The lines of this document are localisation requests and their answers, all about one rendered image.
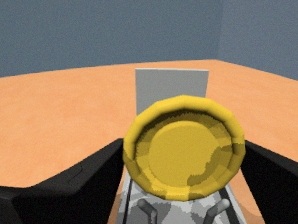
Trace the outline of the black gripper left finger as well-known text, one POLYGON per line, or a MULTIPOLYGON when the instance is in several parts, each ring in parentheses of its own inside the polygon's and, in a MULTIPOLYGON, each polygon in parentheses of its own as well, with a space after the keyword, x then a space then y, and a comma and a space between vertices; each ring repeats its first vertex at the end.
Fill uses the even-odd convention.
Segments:
POLYGON ((106 224, 121 183, 124 139, 39 184, 0 186, 0 224, 106 224))

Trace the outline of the yellow plate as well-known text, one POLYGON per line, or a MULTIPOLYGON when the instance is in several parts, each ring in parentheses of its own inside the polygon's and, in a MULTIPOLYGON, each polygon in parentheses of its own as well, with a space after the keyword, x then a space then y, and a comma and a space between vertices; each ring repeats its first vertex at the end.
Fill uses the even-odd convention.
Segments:
POLYGON ((201 200, 225 188, 245 157, 234 113, 209 97, 156 101, 133 120, 122 160, 146 193, 172 201, 201 200))

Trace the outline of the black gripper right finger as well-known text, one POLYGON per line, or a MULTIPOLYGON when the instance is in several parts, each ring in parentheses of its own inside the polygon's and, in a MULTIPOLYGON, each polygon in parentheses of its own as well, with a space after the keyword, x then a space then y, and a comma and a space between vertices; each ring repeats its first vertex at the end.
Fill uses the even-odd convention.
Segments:
POLYGON ((242 176, 265 224, 298 224, 298 163, 245 140, 242 176))

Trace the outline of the grey dish rack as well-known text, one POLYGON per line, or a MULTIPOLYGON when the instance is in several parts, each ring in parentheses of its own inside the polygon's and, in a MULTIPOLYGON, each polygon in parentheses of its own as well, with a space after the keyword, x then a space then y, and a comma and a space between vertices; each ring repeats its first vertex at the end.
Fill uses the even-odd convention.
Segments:
MULTIPOLYGON (((206 96, 209 69, 136 68, 137 116, 156 101, 206 96)), ((116 224, 247 224, 229 183, 210 196, 172 201, 146 193, 125 171, 116 224)))

